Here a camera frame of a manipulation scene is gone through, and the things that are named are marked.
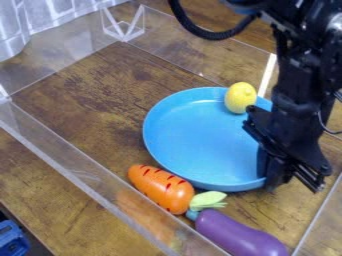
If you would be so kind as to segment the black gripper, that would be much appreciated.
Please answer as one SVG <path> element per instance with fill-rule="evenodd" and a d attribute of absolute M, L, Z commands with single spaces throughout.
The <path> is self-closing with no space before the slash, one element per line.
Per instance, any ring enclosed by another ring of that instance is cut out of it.
<path fill-rule="evenodd" d="M 320 138 L 336 97 L 327 93 L 321 99 L 305 94 L 297 102 L 280 89 L 273 89 L 273 107 L 268 111 L 248 107 L 244 129 L 258 142 L 257 173 L 266 178 L 265 189 L 273 192 L 296 177 L 313 193 L 325 188 L 332 165 L 321 151 Z"/>

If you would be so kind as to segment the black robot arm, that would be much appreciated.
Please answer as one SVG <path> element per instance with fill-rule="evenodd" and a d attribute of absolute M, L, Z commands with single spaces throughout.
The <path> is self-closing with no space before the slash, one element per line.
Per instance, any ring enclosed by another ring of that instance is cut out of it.
<path fill-rule="evenodd" d="M 342 91 L 342 0 L 225 1 L 270 23 L 277 41 L 273 106 L 250 106 L 244 122 L 260 144 L 257 173 L 269 191 L 298 178 L 318 192 L 333 172 L 320 138 Z"/>

